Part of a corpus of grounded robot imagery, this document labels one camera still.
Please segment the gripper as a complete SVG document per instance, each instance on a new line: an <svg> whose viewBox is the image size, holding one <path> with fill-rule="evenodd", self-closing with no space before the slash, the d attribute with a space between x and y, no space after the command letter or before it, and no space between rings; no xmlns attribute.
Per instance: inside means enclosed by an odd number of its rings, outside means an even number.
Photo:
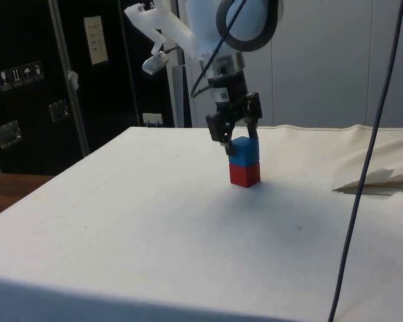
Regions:
<svg viewBox="0 0 403 322"><path fill-rule="evenodd" d="M261 102L258 93L249 93L244 72L228 74L217 78L209 78L212 97L216 104L216 111L219 111L231 103L236 103L247 96L247 109L244 114L244 122L247 126L250 138L258 138L258 122L263 117ZM232 143L232 132L235 122L225 118L220 113L207 115L206 122L214 142L220 143L227 155L234 154Z"/></svg>

